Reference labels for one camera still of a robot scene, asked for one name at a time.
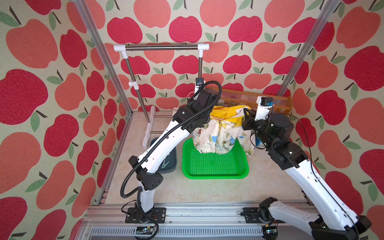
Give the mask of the yellow dinosaur kids jacket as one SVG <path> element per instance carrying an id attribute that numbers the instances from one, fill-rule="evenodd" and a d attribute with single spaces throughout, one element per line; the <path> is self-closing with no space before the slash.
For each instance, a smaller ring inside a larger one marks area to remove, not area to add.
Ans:
<path id="1" fill-rule="evenodd" d="M 242 128 L 242 121 L 245 117 L 244 109 L 249 110 L 250 107 L 244 105 L 215 106 L 210 114 L 210 121 L 192 133 L 195 148 L 201 154 L 223 155 L 229 153 L 235 143 L 239 142 L 245 154 L 251 156 L 255 147 L 251 143 L 251 131 L 245 131 Z"/>

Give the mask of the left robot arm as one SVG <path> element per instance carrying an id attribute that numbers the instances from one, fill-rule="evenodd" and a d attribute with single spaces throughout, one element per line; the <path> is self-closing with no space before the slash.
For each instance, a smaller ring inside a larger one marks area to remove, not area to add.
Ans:
<path id="1" fill-rule="evenodd" d="M 220 100 L 222 85 L 210 81 L 200 86 L 187 104 L 177 110 L 162 135 L 140 156 L 131 156 L 132 170 L 124 179 L 120 195 L 126 199 L 137 193 L 135 208 L 148 221 L 153 215 L 155 189 L 162 183 L 159 167 L 171 151 L 195 129 L 210 121 L 210 114 Z"/>

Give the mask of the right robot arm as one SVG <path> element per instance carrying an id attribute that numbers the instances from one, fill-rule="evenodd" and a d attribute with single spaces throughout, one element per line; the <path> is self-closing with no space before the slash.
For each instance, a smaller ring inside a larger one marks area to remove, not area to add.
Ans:
<path id="1" fill-rule="evenodd" d="M 251 130 L 265 146 L 271 159 L 285 171 L 312 201 L 318 214 L 305 212 L 268 198 L 260 204 L 266 222 L 283 221 L 315 240 L 358 240 L 372 225 L 366 216 L 358 216 L 332 190 L 316 171 L 302 148 L 289 140 L 294 128 L 287 115 L 257 113 L 244 109 L 244 130 Z"/>

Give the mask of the light blue clothespin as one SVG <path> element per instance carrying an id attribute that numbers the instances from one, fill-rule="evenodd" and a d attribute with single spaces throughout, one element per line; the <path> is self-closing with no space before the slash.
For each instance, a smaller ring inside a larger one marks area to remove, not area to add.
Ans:
<path id="1" fill-rule="evenodd" d="M 169 163 L 169 161 L 164 160 L 162 163 L 162 169 L 166 168 Z"/>

